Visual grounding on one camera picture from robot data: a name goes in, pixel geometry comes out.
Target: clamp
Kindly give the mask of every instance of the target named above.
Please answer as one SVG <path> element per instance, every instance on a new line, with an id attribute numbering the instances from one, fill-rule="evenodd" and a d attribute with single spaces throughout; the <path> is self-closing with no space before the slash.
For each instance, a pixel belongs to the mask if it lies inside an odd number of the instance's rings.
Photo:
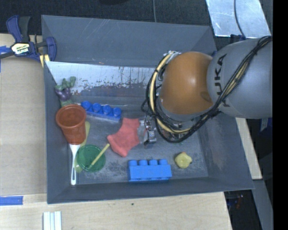
<path id="1" fill-rule="evenodd" d="M 49 60 L 54 61 L 57 54 L 57 47 L 54 37 L 47 37 L 44 42 L 38 44 L 30 42 L 30 37 L 27 33 L 29 20 L 29 16 L 20 17 L 19 15 L 14 15 L 7 20 L 7 29 L 15 39 L 15 43 L 10 46 L 9 52 L 0 54 L 0 59 L 16 56 L 26 57 L 41 62 L 43 55 L 39 53 L 38 48 L 47 46 Z"/>

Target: yellow toy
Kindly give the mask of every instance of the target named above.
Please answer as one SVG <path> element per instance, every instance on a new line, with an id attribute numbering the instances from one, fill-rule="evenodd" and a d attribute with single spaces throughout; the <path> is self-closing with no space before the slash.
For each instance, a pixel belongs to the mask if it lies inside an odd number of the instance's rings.
<path id="1" fill-rule="evenodd" d="M 191 162 L 192 158 L 185 152 L 178 154 L 175 158 L 175 163 L 178 165 L 179 168 L 182 169 L 187 168 Z"/>

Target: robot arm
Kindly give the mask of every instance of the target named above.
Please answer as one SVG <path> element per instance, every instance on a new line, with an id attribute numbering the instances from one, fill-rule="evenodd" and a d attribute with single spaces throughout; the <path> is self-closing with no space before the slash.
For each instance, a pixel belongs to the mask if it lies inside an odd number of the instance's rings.
<path id="1" fill-rule="evenodd" d="M 272 47 L 267 36 L 228 45 L 213 58 L 171 51 L 150 79 L 142 110 L 169 142 L 183 141 L 220 112 L 272 117 Z"/>

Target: yellow stick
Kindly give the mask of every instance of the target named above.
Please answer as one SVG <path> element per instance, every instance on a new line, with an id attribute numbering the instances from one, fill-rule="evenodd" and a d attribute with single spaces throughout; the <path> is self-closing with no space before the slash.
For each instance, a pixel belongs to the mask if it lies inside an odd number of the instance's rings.
<path id="1" fill-rule="evenodd" d="M 90 167 L 92 167 L 97 161 L 98 159 L 100 159 L 101 155 L 104 154 L 104 152 L 108 149 L 108 147 L 110 146 L 110 144 L 108 143 L 102 150 L 101 152 L 97 155 L 97 157 L 94 159 L 94 161 L 91 163 Z"/>

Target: orange object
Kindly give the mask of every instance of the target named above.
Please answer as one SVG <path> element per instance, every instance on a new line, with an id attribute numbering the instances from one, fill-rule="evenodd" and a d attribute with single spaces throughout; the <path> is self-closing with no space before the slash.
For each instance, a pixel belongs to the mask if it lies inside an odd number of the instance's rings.
<path id="1" fill-rule="evenodd" d="M 85 140 L 85 119 L 85 109 L 76 104 L 66 105 L 57 111 L 56 122 L 69 144 L 79 145 Z"/>
<path id="2" fill-rule="evenodd" d="M 213 105 L 206 84 L 212 57 L 200 52 L 186 52 L 171 60 L 164 72 L 161 103 L 169 112 L 190 115 Z"/>

